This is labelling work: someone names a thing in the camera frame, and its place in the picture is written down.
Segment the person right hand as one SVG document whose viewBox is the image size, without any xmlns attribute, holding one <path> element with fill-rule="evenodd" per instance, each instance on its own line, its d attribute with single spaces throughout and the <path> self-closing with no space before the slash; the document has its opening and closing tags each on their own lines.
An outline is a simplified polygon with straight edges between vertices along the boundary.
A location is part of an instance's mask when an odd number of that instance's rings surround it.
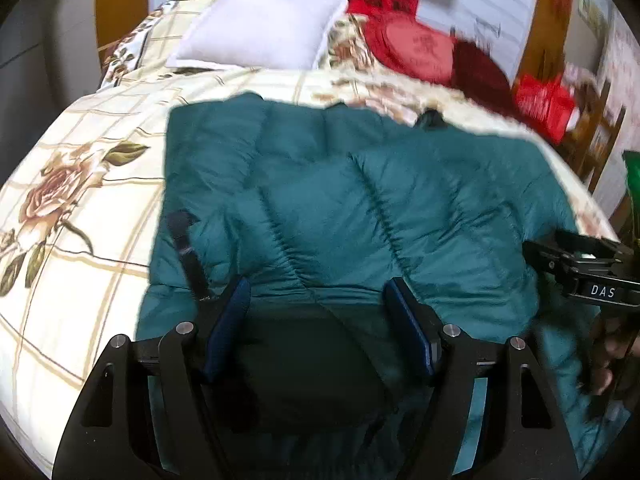
<svg viewBox="0 0 640 480">
<path fill-rule="evenodd" d="M 598 315 L 589 334 L 587 389 L 594 396 L 610 391 L 633 410 L 639 401 L 639 337 L 631 339 L 631 329 L 621 318 Z"/>
</svg>

